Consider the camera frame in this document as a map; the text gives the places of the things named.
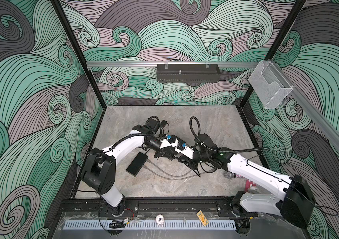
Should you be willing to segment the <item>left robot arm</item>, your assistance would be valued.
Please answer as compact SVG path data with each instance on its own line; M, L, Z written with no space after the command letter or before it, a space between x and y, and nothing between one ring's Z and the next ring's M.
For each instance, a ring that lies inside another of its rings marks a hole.
M94 148L87 156L81 173L81 180L94 189L101 201L106 202L112 213L120 215L125 210L125 196L115 186L118 163L134 149L144 146L155 152L154 157L175 159L173 149L160 148L164 134L165 120L151 116L144 125L136 125L124 138L104 149Z

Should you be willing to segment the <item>ribbed black network switch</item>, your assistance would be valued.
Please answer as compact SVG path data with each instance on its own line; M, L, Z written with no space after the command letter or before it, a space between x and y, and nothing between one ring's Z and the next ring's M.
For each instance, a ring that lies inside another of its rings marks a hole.
M128 165L126 171L130 175L136 177L141 168L143 167L143 165L145 164L145 162L147 161L147 159L148 156L146 154L139 152L132 160L132 162Z

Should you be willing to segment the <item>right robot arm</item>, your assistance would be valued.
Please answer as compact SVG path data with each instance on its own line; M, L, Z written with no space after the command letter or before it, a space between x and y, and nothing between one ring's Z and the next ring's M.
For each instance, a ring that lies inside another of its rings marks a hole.
M292 225L306 229L312 216L316 200L306 179L296 174L293 177L264 168L240 155L240 150L219 148L201 130L190 128L199 149L192 159L197 163L208 163L212 168L239 174L262 186L270 195L244 193L239 207L248 213L261 212L283 217Z

